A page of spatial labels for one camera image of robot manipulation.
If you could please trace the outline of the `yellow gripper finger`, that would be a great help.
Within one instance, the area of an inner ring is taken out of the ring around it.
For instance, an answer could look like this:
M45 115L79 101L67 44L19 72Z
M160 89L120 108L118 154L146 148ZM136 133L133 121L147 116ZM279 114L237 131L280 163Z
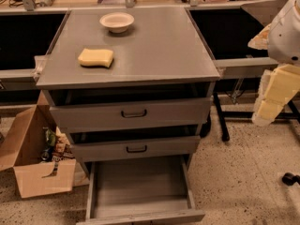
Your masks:
M264 127L275 121L284 106L300 91L300 67L284 64L266 70L254 103L252 122Z

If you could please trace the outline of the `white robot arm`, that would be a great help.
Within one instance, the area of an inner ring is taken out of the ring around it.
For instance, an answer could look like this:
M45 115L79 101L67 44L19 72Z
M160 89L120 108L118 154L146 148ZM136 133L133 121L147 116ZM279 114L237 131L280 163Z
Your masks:
M254 104L252 122L264 127L274 122L300 91L300 0L289 0L248 46L267 50L278 62L273 71L263 73Z

